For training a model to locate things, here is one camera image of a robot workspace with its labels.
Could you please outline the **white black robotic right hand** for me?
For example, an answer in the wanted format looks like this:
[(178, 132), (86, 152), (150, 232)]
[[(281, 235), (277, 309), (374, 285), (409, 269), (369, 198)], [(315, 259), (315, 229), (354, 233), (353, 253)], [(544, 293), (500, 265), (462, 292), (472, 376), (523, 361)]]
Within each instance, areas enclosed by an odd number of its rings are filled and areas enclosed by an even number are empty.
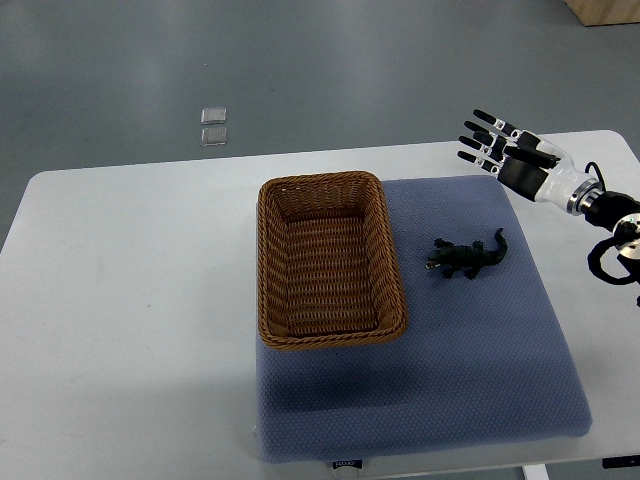
[(578, 170), (573, 159), (536, 133), (482, 110), (464, 126), (458, 156), (492, 174), (505, 187), (532, 202), (550, 202), (581, 215), (604, 192), (602, 181)]

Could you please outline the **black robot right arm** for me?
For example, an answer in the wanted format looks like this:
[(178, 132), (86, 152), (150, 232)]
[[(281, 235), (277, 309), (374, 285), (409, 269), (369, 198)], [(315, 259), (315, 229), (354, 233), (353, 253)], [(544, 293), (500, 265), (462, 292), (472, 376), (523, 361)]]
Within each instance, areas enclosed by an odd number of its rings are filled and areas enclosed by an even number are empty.
[(588, 223), (612, 234), (619, 254), (639, 259), (639, 202), (629, 195), (596, 190), (581, 206)]

